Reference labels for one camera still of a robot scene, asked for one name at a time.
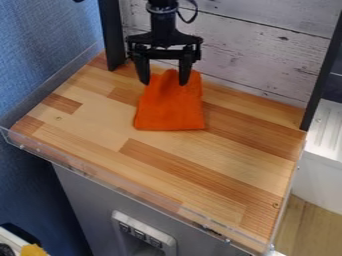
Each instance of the wooden tabletop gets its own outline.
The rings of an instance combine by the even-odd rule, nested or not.
[[[154,202],[166,210],[200,224],[205,216],[234,242],[264,250],[302,148],[303,110],[204,82],[205,130],[138,131],[132,122],[144,86],[132,64],[106,68],[98,56],[12,130],[98,167],[83,165],[94,177],[148,201],[142,191],[153,192],[173,203]]]

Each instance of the clear plastic edge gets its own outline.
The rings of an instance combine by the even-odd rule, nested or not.
[[[177,219],[178,221],[182,221],[187,225],[206,232],[209,235],[222,240],[223,242],[239,248],[240,250],[252,253],[254,255],[267,255],[269,250],[272,249],[272,245],[270,244],[265,244],[262,241],[250,237],[239,230],[217,222],[216,220],[200,213],[196,213],[182,205],[178,205],[168,198],[153,193],[148,189],[119,177],[115,173],[101,169],[98,166],[87,163],[84,160],[78,159],[74,156],[65,154],[55,148],[47,146],[39,141],[29,138],[28,136],[17,133],[5,127],[0,126],[0,132],[4,140],[12,146],[45,159],[52,164],[66,168],[69,171],[90,179],[139,203],[143,203],[148,207],[158,210],[163,214],[167,214],[171,218]],[[246,246],[243,242],[239,242],[240,239],[238,237],[241,237],[243,240],[248,240],[249,243],[254,246]]]
[[[145,204],[163,214],[167,214],[169,217],[174,218],[177,221],[181,221],[191,227],[206,232],[229,245],[239,248],[242,251],[253,255],[267,255],[273,248],[273,246],[269,243],[264,243],[257,238],[243,233],[242,231],[222,224],[215,219],[194,212],[191,209],[173,202],[171,199],[153,193],[148,189],[130,182],[112,172],[103,170],[98,166],[94,166],[93,164],[87,163],[84,160],[78,159],[74,156],[67,155],[56,148],[50,147],[24,134],[20,134],[11,130],[11,127],[16,121],[27,114],[55,88],[72,76],[79,68],[98,55],[102,49],[103,41],[101,39],[96,41],[89,48],[85,49],[82,53],[80,53],[80,55],[72,59],[69,63],[49,77],[22,102],[19,102],[16,106],[14,106],[8,115],[1,117],[0,133],[2,134],[4,140],[10,145],[45,159],[52,164],[66,168],[77,175],[81,175],[104,187],[127,196],[132,200]],[[101,178],[95,177],[94,174],[101,174]],[[173,208],[178,208],[178,212],[173,212]]]

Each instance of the screw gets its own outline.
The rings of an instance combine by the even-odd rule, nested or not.
[[[275,209],[279,209],[279,204],[278,204],[278,203],[273,203],[272,206],[273,206],[273,208],[275,208]]]

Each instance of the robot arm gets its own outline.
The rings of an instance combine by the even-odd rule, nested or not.
[[[179,60],[179,84],[185,85],[190,77],[192,64],[201,59],[200,37],[186,35],[176,28],[176,16],[186,23],[193,22],[198,13],[195,0],[188,0],[196,7],[195,15],[186,21],[178,10],[177,0],[149,0],[146,10],[151,15],[151,31],[126,38],[128,55],[133,60],[139,79],[148,85],[150,59]],[[182,49],[169,49],[181,46]]]

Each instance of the cable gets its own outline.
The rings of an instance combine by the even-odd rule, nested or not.
[[[180,18],[184,23],[190,24],[190,23],[194,22],[194,21],[196,20],[196,18],[197,18],[197,15],[198,15],[198,4],[197,4],[196,0],[187,0],[187,1],[195,6],[195,14],[194,14],[194,16],[192,16],[191,19],[186,20],[186,19],[184,19],[183,15],[180,13],[179,10],[177,11],[177,14],[178,14],[179,18]]]

